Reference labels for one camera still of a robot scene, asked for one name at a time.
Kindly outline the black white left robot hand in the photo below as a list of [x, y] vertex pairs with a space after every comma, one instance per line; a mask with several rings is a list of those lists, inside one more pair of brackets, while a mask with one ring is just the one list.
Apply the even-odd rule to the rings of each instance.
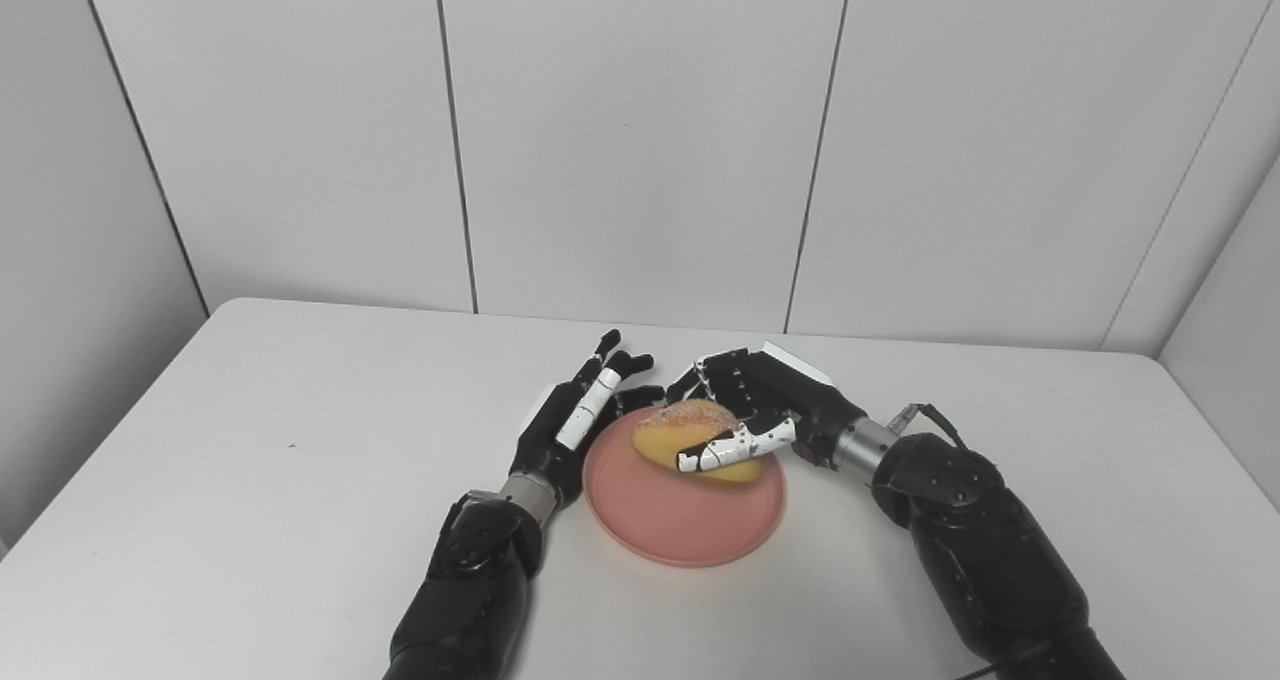
[[659, 385], [623, 387], [653, 370], [655, 360], [621, 344], [618, 329], [605, 333], [572, 378], [548, 387], [521, 428], [508, 483], [531, 483], [547, 498], [524, 501], [508, 489], [503, 496], [544, 515], [572, 505], [581, 496], [582, 469], [596, 438], [625, 415], [666, 402]]

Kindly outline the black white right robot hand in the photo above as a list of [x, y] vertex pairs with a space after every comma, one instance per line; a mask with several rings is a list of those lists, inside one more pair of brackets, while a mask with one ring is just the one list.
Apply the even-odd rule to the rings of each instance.
[[667, 398], [709, 400], [733, 416], [728, 430], [676, 452], [681, 473], [727, 469], [785, 447], [819, 469], [837, 470], [841, 439], [867, 419], [827, 375], [772, 343], [695, 360]]

